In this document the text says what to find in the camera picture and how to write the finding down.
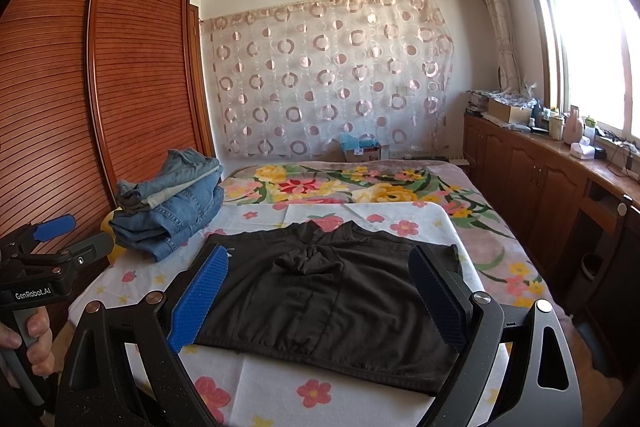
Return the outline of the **person's left hand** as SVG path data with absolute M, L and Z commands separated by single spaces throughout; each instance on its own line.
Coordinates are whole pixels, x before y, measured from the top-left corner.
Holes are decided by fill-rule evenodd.
M 22 337 L 8 326 L 0 325 L 0 343 L 4 349 L 15 350 L 22 344 Z M 27 349 L 27 358 L 36 376 L 48 377 L 53 373 L 55 357 L 52 352 L 52 331 L 48 311 L 39 307 L 26 321 L 28 335 L 35 342 Z

